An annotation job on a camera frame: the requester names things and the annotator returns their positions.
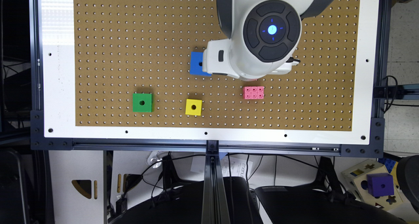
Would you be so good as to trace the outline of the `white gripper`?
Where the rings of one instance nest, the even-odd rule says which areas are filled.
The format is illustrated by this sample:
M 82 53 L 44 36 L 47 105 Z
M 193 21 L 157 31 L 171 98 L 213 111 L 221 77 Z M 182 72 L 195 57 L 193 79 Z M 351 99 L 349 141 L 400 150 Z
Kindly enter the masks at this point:
M 209 41 L 203 53 L 202 71 L 240 80 L 257 80 L 266 75 L 284 75 L 301 61 L 292 54 L 276 62 L 262 62 L 244 43 L 222 39 Z

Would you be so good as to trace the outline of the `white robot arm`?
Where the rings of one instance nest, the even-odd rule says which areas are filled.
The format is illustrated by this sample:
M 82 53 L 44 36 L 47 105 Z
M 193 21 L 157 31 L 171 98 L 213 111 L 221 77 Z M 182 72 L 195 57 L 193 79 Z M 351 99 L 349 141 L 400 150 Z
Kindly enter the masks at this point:
M 226 39 L 209 41 L 202 70 L 243 81 L 285 75 L 299 60 L 293 53 L 302 20 L 321 14 L 334 0 L 216 0 Z

